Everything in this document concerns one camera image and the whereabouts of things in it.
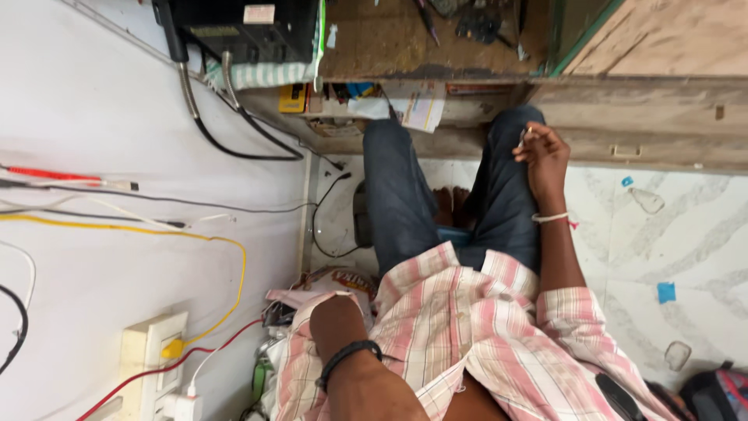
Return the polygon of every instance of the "newspaper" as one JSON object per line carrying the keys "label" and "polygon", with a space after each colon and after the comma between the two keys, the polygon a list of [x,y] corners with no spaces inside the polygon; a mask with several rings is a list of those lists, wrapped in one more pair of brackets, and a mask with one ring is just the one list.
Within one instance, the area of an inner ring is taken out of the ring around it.
{"label": "newspaper", "polygon": [[443,82],[386,82],[382,88],[404,127],[434,132],[441,121],[447,95]]}

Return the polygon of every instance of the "yellow cable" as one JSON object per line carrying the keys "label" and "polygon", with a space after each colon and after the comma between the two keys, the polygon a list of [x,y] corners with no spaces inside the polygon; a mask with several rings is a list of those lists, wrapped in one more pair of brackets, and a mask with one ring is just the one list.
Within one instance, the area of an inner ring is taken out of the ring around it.
{"label": "yellow cable", "polygon": [[73,228],[121,229],[123,231],[140,232],[142,234],[180,235],[183,237],[197,238],[199,240],[205,240],[205,241],[212,241],[212,240],[227,241],[228,243],[232,243],[235,246],[239,247],[242,251],[242,278],[241,280],[239,280],[239,292],[236,295],[236,302],[234,303],[233,307],[231,307],[231,309],[226,313],[226,315],[221,320],[218,321],[218,323],[214,324],[213,327],[206,330],[205,332],[202,332],[200,335],[195,336],[194,338],[188,340],[187,342],[183,342],[180,339],[173,340],[172,343],[167,345],[167,347],[164,348],[164,350],[162,351],[163,357],[166,357],[166,358],[179,357],[182,354],[182,349],[184,349],[185,346],[202,339],[205,335],[207,335],[208,333],[211,333],[216,327],[220,326],[221,323],[226,321],[229,315],[239,305],[239,300],[242,299],[242,286],[244,286],[244,273],[247,269],[247,250],[245,250],[244,246],[241,245],[241,243],[239,243],[238,241],[230,240],[224,237],[206,237],[204,235],[192,234],[189,232],[156,231],[152,229],[137,228],[134,226],[127,226],[127,225],[90,224],[90,223],[85,223],[85,222],[57,221],[55,219],[39,218],[38,216],[29,216],[29,215],[0,215],[0,220],[3,220],[3,219],[38,222],[38,223],[46,224],[46,225],[67,226],[67,227],[73,227]]}

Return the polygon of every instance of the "cardboard box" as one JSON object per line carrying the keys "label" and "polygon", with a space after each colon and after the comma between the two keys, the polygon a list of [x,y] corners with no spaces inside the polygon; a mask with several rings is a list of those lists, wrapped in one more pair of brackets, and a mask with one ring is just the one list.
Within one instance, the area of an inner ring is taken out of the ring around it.
{"label": "cardboard box", "polygon": [[356,119],[347,124],[328,124],[319,121],[307,121],[307,124],[322,137],[347,137],[363,135],[368,122],[368,120]]}

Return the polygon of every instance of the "power socket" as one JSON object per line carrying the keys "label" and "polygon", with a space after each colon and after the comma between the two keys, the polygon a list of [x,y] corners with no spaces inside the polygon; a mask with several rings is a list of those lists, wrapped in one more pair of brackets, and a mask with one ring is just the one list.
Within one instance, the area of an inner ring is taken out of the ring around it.
{"label": "power socket", "polygon": [[[176,360],[161,357],[161,350],[174,339],[186,339],[187,312],[160,315],[127,327],[122,333],[120,380],[147,370],[160,369]],[[182,383],[182,367],[139,378],[125,386],[120,420],[162,421],[167,418],[163,398]]]}

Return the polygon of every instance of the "yellow box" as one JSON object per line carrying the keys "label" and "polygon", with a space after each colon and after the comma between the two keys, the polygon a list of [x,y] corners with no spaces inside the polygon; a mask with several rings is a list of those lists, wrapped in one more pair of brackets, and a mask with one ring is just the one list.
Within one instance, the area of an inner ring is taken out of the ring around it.
{"label": "yellow box", "polygon": [[307,108],[308,83],[295,83],[280,87],[278,111],[298,114]]}

